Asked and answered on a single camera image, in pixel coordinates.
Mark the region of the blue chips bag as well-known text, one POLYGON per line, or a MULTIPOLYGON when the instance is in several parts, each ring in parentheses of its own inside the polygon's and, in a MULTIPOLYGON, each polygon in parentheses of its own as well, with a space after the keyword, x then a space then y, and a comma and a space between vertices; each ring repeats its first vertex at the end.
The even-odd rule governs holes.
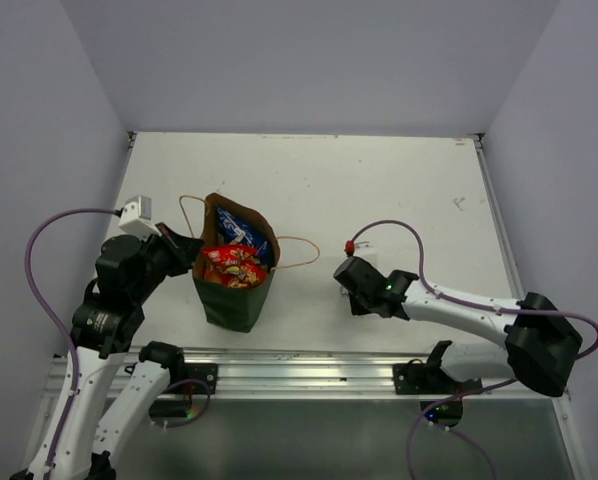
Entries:
POLYGON ((255 227, 235 216, 221 206, 215 207, 217 235, 224 244, 240 244, 253 247, 254 258, 266 268, 272 267, 274 254, 267 237, 255 227))

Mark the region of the red snack packet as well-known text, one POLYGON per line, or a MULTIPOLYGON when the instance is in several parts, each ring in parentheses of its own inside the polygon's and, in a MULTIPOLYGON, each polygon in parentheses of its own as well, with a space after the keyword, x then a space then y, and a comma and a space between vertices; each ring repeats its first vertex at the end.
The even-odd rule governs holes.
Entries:
POLYGON ((203 279, 230 289, 258 287, 268 273, 259 265, 256 253, 256 248, 241 244, 204 247, 203 279))

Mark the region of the green paper bag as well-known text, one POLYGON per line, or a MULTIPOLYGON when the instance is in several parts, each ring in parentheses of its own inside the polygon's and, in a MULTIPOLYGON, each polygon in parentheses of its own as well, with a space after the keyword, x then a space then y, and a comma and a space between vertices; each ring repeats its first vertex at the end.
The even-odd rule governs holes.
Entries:
POLYGON ((271 244, 274 254, 273 266, 266 268, 258 261, 259 265, 268 273, 268 276, 261 285, 255 288, 230 289, 204 280, 203 273, 206 261, 201 253, 193 267, 193 282, 203 305, 207 322, 227 330, 247 333, 252 330, 261 314, 275 274, 284 269, 310 265, 319 259, 321 251, 314 242, 308 241, 307 244, 315 250, 313 258, 283 265, 281 263, 280 242, 284 238, 274 233, 271 225, 259 212, 218 193, 211 193, 201 201, 204 204, 204 224, 201 233, 204 247, 233 245, 224 244, 223 240, 217 235, 216 206, 221 206, 255 227, 267 237, 271 244))

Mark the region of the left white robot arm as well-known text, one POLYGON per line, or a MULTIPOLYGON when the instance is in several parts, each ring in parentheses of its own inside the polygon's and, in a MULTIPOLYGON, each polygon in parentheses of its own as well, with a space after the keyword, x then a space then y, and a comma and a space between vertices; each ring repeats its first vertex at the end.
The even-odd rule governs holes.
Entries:
POLYGON ((159 223, 139 235, 104 242, 95 278, 75 310, 62 389, 41 446, 17 479, 113 479, 129 437, 162 393, 210 387, 188 377, 181 348, 143 347, 121 393, 110 387, 145 319, 143 305, 168 277, 187 274, 203 240, 159 223))

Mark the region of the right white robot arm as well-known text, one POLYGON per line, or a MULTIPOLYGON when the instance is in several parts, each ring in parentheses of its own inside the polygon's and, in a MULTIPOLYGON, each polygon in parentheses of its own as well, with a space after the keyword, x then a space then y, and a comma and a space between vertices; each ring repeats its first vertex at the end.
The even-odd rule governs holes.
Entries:
POLYGON ((356 316, 376 314, 431 322, 480 337, 488 345, 439 343, 440 355, 424 369, 430 389, 447 392, 479 377, 511 377, 548 397, 563 395, 582 336, 538 294, 522 300, 458 296, 429 284, 422 275, 394 270, 383 276, 371 263, 350 256, 333 278, 348 292, 356 316))

